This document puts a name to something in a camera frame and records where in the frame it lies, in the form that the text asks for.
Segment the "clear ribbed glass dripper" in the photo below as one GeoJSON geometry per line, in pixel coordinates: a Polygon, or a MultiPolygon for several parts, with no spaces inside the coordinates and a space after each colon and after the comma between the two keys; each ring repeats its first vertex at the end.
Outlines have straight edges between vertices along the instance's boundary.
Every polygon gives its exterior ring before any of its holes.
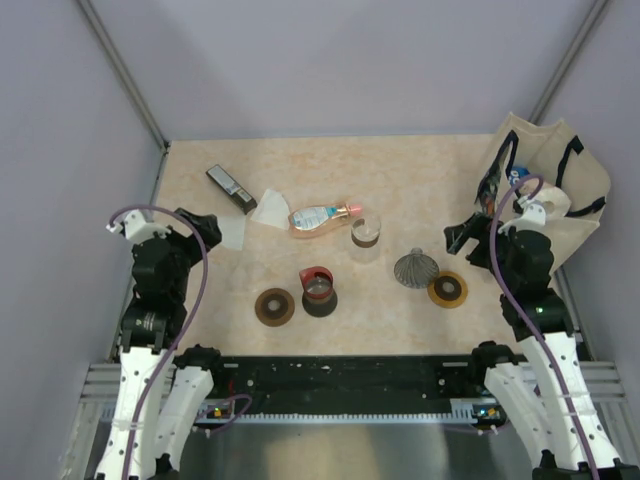
{"type": "Polygon", "coordinates": [[[438,277],[440,268],[421,248],[414,247],[396,261],[393,273],[396,281],[407,288],[426,289],[438,277]]]}

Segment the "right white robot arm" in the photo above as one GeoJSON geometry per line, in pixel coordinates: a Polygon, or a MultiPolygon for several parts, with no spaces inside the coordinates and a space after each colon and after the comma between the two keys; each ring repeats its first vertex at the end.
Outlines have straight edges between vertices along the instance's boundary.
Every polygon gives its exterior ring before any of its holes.
{"type": "Polygon", "coordinates": [[[469,388],[492,395],[525,445],[534,479],[636,479],[639,468],[622,460],[599,418],[580,368],[566,304],[551,288],[551,241],[533,230],[498,233],[490,217],[475,213],[444,230],[455,255],[468,239],[467,255],[502,289],[502,315],[512,328],[536,384],[529,386],[505,345],[481,343],[467,370],[469,388]]]}

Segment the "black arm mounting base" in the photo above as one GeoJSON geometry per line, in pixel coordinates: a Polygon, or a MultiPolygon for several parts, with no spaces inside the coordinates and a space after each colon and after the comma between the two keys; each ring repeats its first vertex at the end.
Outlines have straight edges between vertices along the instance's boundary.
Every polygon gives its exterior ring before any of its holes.
{"type": "Polygon", "coordinates": [[[205,400],[252,398],[248,415],[449,414],[496,416],[497,401],[469,355],[223,356],[205,400]]]}

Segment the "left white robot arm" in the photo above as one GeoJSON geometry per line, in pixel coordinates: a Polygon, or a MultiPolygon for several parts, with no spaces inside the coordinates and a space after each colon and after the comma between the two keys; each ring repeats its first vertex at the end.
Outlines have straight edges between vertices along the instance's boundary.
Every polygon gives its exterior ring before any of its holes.
{"type": "Polygon", "coordinates": [[[189,230],[183,235],[147,218],[150,209],[125,207],[106,226],[132,245],[134,287],[120,320],[119,390],[97,479],[178,478],[201,404],[227,382],[218,350],[176,352],[197,311],[185,306],[189,274],[221,242],[218,221],[179,208],[170,215],[189,230]]]}

